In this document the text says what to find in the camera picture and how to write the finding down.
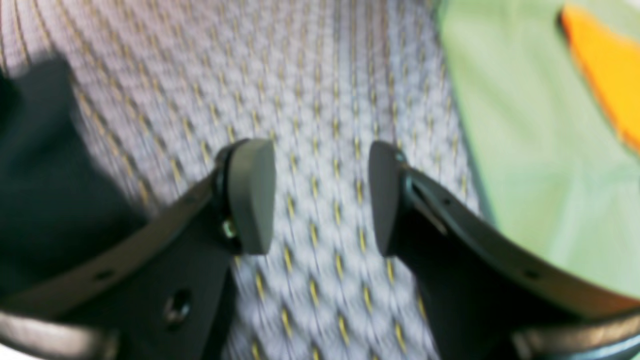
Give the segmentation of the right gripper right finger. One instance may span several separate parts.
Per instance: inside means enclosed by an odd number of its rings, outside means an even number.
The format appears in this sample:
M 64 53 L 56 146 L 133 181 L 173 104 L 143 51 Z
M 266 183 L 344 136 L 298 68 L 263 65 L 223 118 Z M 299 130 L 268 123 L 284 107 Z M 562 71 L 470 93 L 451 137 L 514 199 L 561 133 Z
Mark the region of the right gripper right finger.
M 416 278 L 442 360 L 631 360 L 639 301 L 562 271 L 511 242 L 405 154 L 372 142 L 378 251 Z

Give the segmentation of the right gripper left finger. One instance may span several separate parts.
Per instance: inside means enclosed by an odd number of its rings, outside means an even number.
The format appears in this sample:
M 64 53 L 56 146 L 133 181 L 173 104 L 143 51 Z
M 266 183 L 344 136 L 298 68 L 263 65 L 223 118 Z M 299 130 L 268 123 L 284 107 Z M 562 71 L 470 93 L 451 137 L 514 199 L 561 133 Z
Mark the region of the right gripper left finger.
M 1 344 L 39 360 L 206 360 L 236 255 L 274 233 L 274 142 L 226 146 L 214 171 L 145 227 L 1 299 Z

